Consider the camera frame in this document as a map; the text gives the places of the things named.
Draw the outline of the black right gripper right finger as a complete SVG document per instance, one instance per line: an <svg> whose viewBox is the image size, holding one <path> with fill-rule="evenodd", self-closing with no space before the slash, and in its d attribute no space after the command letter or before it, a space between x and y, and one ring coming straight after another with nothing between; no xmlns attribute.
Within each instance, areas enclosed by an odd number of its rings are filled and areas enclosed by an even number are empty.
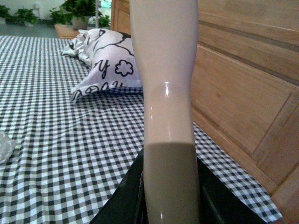
<svg viewBox="0 0 299 224"><path fill-rule="evenodd" d="M197 159L202 221L205 224L264 224L216 175Z"/></svg>

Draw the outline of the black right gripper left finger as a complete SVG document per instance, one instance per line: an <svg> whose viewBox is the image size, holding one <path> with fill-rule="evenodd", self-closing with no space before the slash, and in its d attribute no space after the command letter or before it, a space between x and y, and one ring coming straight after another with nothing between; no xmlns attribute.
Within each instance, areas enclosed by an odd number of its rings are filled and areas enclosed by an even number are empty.
<svg viewBox="0 0 299 224"><path fill-rule="evenodd" d="M148 222L143 180L144 150L123 177L108 202L92 219L92 224L146 224Z"/></svg>

